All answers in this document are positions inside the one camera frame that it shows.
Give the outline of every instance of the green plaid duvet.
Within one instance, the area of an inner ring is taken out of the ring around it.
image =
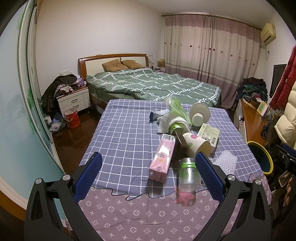
[[[135,99],[163,101],[167,96],[176,96],[180,103],[205,103],[209,107],[218,103],[221,94],[221,89],[215,85],[149,68],[87,75],[86,81],[102,91],[121,93]]]

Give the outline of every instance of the green plastic bag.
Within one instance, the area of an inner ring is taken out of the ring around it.
[[[177,97],[174,97],[174,96],[166,97],[165,104],[167,105],[167,107],[169,107],[172,110],[172,112],[174,112],[175,114],[179,115],[184,120],[186,120],[189,126],[192,126],[192,123],[188,114],[185,112],[184,108],[182,107]]]

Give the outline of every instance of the brown pillow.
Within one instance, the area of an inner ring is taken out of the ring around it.
[[[109,62],[102,64],[105,72],[116,72],[123,69],[128,69],[128,67],[121,64],[119,59],[111,60]]]
[[[143,65],[138,64],[136,61],[134,60],[123,60],[122,64],[127,66],[129,69],[141,69],[144,68]]]

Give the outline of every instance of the yellow bin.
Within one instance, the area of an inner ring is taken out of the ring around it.
[[[251,152],[253,153],[255,159],[259,163],[263,173],[269,175],[274,169],[274,163],[269,155],[268,151],[255,141],[248,141],[247,145],[249,146]]]

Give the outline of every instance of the tissue box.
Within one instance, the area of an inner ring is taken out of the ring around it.
[[[157,152],[152,159],[149,167],[149,179],[164,183],[170,160],[172,158],[173,150],[175,147],[175,137],[167,134],[163,134],[160,143],[157,148]]]
[[[157,61],[157,67],[165,68],[165,60],[160,59],[159,61]]]
[[[211,153],[213,153],[217,145],[219,133],[220,133],[220,130],[218,130],[217,128],[203,123],[202,126],[200,127],[200,130],[197,136],[210,142]]]

